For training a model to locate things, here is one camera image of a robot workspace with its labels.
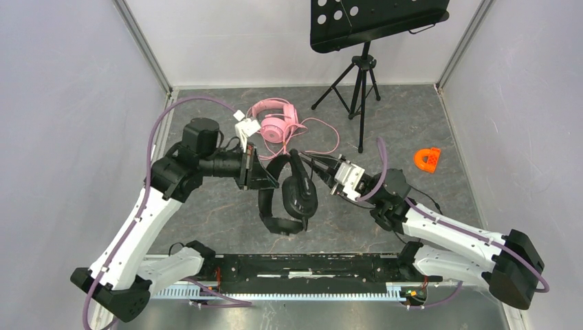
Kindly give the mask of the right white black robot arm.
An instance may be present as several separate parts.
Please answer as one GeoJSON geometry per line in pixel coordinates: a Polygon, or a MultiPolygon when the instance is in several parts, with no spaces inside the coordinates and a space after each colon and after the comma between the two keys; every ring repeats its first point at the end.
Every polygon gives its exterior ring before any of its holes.
{"type": "Polygon", "coordinates": [[[535,294],[549,292],[544,261],[530,237],[519,230],[507,234],[476,228],[451,219],[411,199],[402,170],[391,168],[383,155],[382,171],[369,175],[344,156],[303,153],[332,195],[372,205],[376,224],[414,239],[397,262],[407,281],[437,276],[486,288],[511,307],[527,310],[535,294]]]}

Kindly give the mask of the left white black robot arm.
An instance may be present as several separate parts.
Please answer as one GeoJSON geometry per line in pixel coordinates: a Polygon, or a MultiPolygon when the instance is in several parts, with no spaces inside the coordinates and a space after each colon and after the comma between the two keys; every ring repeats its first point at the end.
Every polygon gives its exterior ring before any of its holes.
{"type": "Polygon", "coordinates": [[[218,122],[195,118],[184,127],[181,141],[156,162],[148,163],[144,188],[136,205],[109,247],[91,267],[79,267],[71,281],[90,299],[130,322],[151,296],[190,276],[208,280],[216,271],[213,258],[187,245],[152,265],[142,261],[168,220],[183,206],[204,177],[231,177],[241,190],[265,190],[278,182],[261,164],[248,138],[261,126],[246,118],[235,126],[239,144],[221,148],[218,122]]]}

